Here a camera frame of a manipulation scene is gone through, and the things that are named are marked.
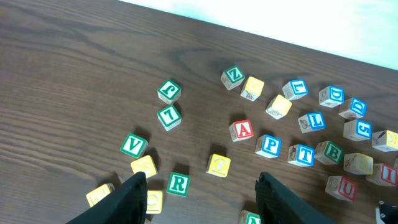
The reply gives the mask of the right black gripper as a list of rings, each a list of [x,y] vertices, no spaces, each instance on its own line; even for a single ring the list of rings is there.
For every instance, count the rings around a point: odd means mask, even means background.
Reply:
[[[379,201],[379,206],[376,207],[376,223],[398,224],[397,205],[389,205],[384,201]]]

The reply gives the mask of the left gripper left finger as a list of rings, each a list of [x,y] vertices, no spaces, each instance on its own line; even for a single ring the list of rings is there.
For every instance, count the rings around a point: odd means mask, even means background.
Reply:
[[[146,174],[138,172],[67,224],[144,224],[146,211]]]

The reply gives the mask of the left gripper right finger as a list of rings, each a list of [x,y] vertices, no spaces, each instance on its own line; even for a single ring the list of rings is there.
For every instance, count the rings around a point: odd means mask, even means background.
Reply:
[[[261,172],[255,184],[256,203],[262,223],[335,224],[315,210],[268,172]]]

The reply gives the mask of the green N block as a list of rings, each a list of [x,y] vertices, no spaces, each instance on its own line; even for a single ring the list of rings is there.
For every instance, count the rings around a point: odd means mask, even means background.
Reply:
[[[239,224],[261,224],[261,218],[258,214],[242,210],[239,218]]]

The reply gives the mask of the green R block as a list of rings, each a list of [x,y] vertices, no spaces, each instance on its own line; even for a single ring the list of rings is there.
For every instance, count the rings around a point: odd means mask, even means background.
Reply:
[[[190,185],[190,176],[176,172],[170,174],[170,179],[167,186],[167,193],[186,197]]]

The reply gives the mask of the blue P block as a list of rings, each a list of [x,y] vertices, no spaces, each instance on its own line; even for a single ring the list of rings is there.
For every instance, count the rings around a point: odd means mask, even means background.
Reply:
[[[257,140],[255,153],[260,156],[272,159],[279,157],[282,140],[265,134]]]

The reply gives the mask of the red I block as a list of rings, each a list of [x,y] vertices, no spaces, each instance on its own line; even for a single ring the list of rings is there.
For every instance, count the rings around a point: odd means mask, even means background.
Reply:
[[[376,185],[396,187],[397,170],[383,163],[373,164],[373,173],[367,175],[366,180]]]

